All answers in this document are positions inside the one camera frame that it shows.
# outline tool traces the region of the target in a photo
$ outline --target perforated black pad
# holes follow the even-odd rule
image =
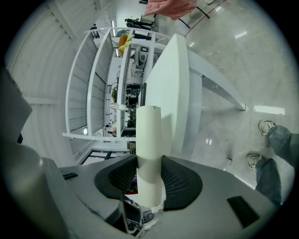
[[[94,178],[95,185],[108,198],[121,200],[136,175],[137,157],[112,164]],[[193,170],[162,156],[161,178],[165,184],[164,211],[183,209],[192,203],[202,190],[202,180]]]

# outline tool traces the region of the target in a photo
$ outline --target red line on floor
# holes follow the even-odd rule
[[[209,14],[211,11],[213,11],[215,8],[217,8],[218,6],[220,6],[222,3],[224,3],[226,0],[224,0],[223,2],[219,3],[218,5],[216,5],[214,8],[212,8],[207,14]],[[186,33],[186,35],[184,37],[187,36],[187,34],[197,25],[200,23],[201,20],[203,20],[206,16],[204,15],[193,27],[190,28],[190,30]]]

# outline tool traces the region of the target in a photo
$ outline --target red object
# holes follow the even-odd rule
[[[196,0],[149,0],[144,16],[161,14],[177,20],[191,12],[196,5]]]

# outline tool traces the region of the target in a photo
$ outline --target white table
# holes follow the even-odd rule
[[[191,156],[199,130],[202,86],[240,110],[245,103],[235,87],[210,63],[187,50],[175,34],[146,80],[145,105],[161,108],[163,154]]]

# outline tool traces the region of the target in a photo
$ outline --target orange object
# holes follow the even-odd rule
[[[124,45],[127,41],[128,35],[127,34],[122,34],[120,37],[120,42],[118,44],[118,47],[121,47]]]

